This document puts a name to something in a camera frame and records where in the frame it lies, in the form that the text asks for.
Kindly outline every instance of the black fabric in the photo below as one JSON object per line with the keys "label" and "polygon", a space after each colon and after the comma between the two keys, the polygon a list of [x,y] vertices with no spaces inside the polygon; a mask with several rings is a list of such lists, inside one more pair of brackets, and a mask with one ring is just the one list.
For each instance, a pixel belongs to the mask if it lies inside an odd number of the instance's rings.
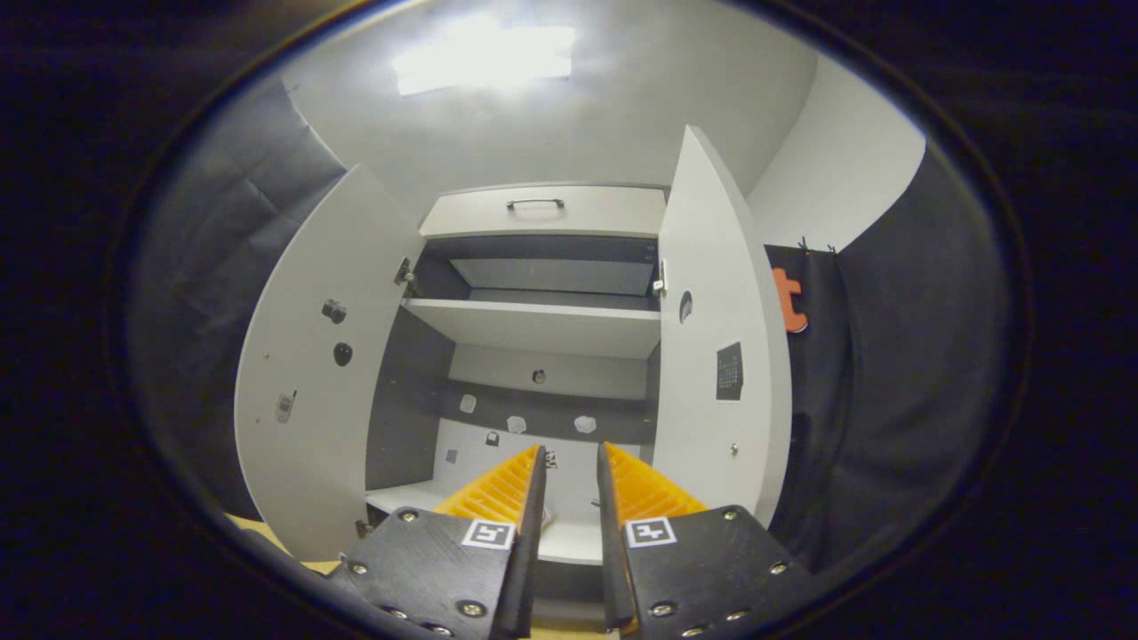
{"label": "black fabric", "polygon": [[280,84],[234,105],[191,154],[133,265],[133,383],[158,442],[226,511],[259,519],[233,436],[238,360],[269,274],[345,169]]}
{"label": "black fabric", "polygon": [[786,334],[791,364],[791,445],[770,533],[816,568],[825,534],[830,470],[844,428],[850,377],[850,329],[836,256],[798,247],[767,247],[772,268],[802,285],[792,304],[809,322]]}
{"label": "black fabric", "polygon": [[822,565],[916,526],[989,427],[1009,285],[970,197],[930,146],[897,203],[839,254],[853,367]]}
{"label": "black fabric", "polygon": [[931,148],[839,254],[767,247],[809,320],[787,334],[792,440],[770,533],[813,571],[916,526],[988,427],[1009,298],[967,197]]}

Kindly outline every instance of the door hinge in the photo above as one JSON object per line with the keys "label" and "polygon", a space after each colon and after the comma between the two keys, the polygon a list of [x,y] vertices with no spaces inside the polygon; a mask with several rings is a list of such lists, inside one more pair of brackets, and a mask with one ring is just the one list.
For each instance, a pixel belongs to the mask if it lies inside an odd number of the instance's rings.
{"label": "door hinge", "polygon": [[398,271],[395,272],[395,284],[402,285],[404,282],[406,282],[407,288],[403,292],[403,295],[423,297],[422,289],[419,287],[419,279],[411,272],[411,259],[409,257],[403,259],[403,262],[399,263]]}

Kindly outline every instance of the gray curtain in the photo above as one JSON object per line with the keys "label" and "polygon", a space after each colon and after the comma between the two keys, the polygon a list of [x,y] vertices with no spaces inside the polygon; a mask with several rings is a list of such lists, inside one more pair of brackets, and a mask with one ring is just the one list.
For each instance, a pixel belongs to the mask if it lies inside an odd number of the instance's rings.
{"label": "gray curtain", "polygon": [[259,519],[233,437],[241,345],[278,259],[346,170],[279,81],[218,117],[151,205],[127,302],[129,358],[159,445],[226,511]]}

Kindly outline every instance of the cabinet door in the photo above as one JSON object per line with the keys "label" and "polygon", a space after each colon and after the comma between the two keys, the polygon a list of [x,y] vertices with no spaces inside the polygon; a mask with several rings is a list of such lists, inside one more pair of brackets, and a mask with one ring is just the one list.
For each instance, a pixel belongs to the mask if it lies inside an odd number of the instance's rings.
{"label": "cabinet door", "polygon": [[[366,522],[364,461],[376,379],[423,239],[364,167],[324,197],[273,269],[237,377],[238,456],[253,501],[298,560],[333,560]],[[322,313],[335,300],[346,317]],[[340,343],[352,348],[341,366]]]}
{"label": "cabinet door", "polygon": [[790,449],[790,356],[750,208],[688,126],[660,228],[660,404],[653,466],[708,507],[769,524]]}

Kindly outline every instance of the magnet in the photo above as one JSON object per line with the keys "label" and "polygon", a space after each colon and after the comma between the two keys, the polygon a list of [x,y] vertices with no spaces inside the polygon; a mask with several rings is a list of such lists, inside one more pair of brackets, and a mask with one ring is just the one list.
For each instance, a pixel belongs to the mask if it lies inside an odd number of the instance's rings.
{"label": "magnet", "polygon": [[332,348],[332,359],[340,367],[346,367],[348,362],[352,362],[352,346],[347,343],[337,343]]}
{"label": "magnet", "polygon": [[340,302],[328,298],[324,301],[324,306],[320,310],[320,314],[331,320],[332,325],[339,325],[348,317],[348,307]]}

